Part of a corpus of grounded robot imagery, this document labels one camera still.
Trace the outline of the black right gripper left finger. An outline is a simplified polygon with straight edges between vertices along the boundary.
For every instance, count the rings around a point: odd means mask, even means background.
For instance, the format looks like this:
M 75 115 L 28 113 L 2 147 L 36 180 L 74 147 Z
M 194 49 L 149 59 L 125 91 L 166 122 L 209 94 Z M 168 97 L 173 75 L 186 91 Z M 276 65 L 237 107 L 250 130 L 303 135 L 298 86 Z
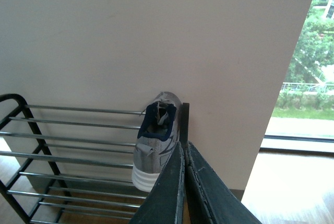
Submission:
M 148 197 L 130 223 L 182 223 L 185 159 L 178 143 Z

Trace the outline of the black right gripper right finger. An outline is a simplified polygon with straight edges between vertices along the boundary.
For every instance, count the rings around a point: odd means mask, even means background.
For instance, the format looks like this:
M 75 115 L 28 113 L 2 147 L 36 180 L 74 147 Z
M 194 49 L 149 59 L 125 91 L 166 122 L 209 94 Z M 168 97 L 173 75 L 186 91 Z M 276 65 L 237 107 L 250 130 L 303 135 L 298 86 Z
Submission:
M 185 161 L 185 187 L 191 223 L 260 223 L 191 142 L 185 149 Z

